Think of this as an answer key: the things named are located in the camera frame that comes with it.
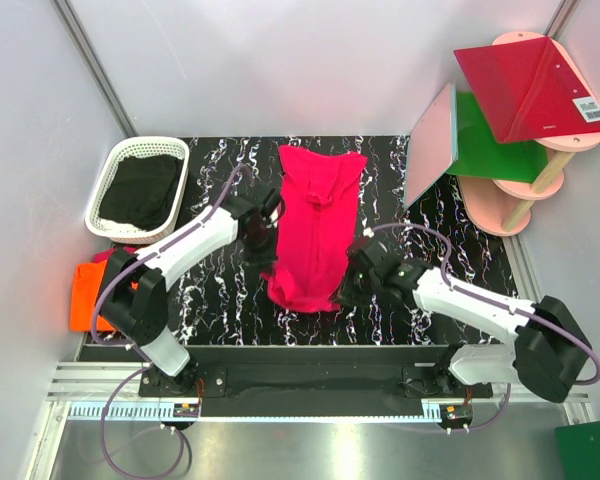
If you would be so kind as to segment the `magenta pink towel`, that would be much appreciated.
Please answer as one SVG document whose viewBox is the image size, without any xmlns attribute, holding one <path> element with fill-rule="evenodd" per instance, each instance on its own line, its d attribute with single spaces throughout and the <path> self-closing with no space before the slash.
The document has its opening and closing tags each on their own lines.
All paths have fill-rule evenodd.
<svg viewBox="0 0 600 480">
<path fill-rule="evenodd" d="M 336 311 L 331 297 L 347 269 L 367 158 L 292 146 L 280 147 L 279 158 L 284 213 L 278 221 L 277 261 L 263 276 L 268 296 L 294 312 Z"/>
</svg>

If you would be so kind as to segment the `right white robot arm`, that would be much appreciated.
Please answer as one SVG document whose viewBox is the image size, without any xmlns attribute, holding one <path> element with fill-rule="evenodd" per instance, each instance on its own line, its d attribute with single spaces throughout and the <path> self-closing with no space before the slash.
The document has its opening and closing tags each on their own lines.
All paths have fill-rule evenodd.
<svg viewBox="0 0 600 480">
<path fill-rule="evenodd" d="M 348 265 L 334 293 L 352 307 L 374 294 L 440 314 L 483 331 L 496 343 L 451 347 L 439 360 L 434 384 L 456 396 L 480 383 L 519 383 L 537 397 L 561 403 L 589 358 L 590 342 L 567 306 L 545 296 L 515 299 L 458 279 L 419 259 L 401 259 L 378 240 L 362 237 L 347 251 Z"/>
</svg>

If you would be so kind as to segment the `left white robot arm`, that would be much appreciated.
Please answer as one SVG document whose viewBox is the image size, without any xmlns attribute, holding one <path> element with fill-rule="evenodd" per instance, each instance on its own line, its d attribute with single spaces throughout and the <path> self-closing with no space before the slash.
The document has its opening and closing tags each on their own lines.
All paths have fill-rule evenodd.
<svg viewBox="0 0 600 480">
<path fill-rule="evenodd" d="M 256 186 L 206 207 L 157 243 L 130 253 L 118 249 L 106 262 L 94 306 L 157 371 L 161 387 L 176 396 L 202 384 L 197 362 L 168 326 L 168 292 L 194 266 L 238 241 L 250 267 L 270 272 L 276 261 L 280 190 Z"/>
</svg>

